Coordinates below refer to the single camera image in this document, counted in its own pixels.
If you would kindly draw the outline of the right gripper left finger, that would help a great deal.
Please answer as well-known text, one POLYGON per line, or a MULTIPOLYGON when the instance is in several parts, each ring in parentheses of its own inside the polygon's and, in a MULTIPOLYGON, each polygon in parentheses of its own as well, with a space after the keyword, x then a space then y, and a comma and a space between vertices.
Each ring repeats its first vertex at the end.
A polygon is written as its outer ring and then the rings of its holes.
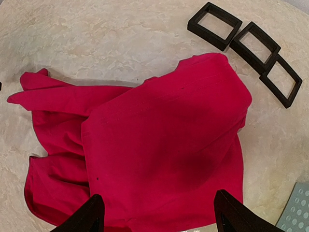
POLYGON ((103 199, 95 194, 52 232, 103 232, 104 216, 103 199))

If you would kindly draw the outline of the black square frame right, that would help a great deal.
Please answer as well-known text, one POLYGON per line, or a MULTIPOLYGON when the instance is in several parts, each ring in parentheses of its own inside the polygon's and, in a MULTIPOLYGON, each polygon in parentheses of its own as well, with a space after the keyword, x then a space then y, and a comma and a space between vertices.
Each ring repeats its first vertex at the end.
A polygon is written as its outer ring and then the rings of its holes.
POLYGON ((286 109, 293 104, 302 84, 299 75, 280 55, 276 55, 259 79, 286 109))

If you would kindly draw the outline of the black square frame left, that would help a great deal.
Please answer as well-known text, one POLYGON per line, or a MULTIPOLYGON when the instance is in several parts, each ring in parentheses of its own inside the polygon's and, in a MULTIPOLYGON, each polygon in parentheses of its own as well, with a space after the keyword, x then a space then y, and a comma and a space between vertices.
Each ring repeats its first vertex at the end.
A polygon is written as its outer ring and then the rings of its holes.
POLYGON ((188 21, 187 29, 225 51, 241 25, 240 19, 208 2, 188 21))

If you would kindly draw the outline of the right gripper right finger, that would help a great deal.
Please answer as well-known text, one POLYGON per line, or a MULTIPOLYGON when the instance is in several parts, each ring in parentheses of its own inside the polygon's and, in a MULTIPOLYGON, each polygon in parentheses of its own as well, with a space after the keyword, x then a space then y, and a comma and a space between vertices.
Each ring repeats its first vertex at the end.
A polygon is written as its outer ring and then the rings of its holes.
POLYGON ((216 192, 214 211, 219 232, 274 231, 274 225, 254 214, 226 190, 216 192))

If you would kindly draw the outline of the blue plastic basket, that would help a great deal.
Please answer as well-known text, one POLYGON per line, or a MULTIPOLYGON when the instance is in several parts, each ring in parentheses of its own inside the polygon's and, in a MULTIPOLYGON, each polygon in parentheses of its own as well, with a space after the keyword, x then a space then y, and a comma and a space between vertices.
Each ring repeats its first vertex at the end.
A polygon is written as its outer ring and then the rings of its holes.
POLYGON ((285 232, 309 232, 309 183, 297 182, 276 224, 285 232))

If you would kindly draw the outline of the red t-shirt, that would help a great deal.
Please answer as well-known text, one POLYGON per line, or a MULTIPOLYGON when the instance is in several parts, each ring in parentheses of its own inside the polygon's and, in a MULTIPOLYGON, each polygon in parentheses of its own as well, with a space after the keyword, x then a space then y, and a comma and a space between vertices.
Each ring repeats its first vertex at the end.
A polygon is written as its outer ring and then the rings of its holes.
POLYGON ((92 195, 108 232, 180 232, 215 222, 218 190, 243 199, 238 131, 252 97, 225 55, 181 60, 138 87, 75 86, 26 72, 8 97, 47 151, 30 157, 25 201, 59 226, 92 195))

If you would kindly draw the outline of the black square frame middle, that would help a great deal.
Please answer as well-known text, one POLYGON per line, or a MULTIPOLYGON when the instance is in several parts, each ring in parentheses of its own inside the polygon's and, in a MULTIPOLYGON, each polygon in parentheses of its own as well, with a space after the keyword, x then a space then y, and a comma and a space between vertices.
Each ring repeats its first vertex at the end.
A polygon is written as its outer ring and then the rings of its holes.
POLYGON ((270 67, 281 47, 254 22, 250 22, 230 43, 257 73, 270 67))

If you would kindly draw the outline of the black square frame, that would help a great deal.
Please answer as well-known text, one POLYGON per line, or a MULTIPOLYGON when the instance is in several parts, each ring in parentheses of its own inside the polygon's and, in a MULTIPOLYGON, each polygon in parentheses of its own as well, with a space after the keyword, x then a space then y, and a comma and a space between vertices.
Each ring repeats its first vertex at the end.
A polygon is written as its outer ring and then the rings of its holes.
POLYGON ((276 55, 259 79, 286 109, 293 104, 302 84, 299 75, 280 55, 276 55))
POLYGON ((254 22, 250 22, 230 43, 257 73, 270 67, 281 47, 254 22))
POLYGON ((188 21, 187 29, 225 51, 241 25, 240 19, 208 2, 188 21))

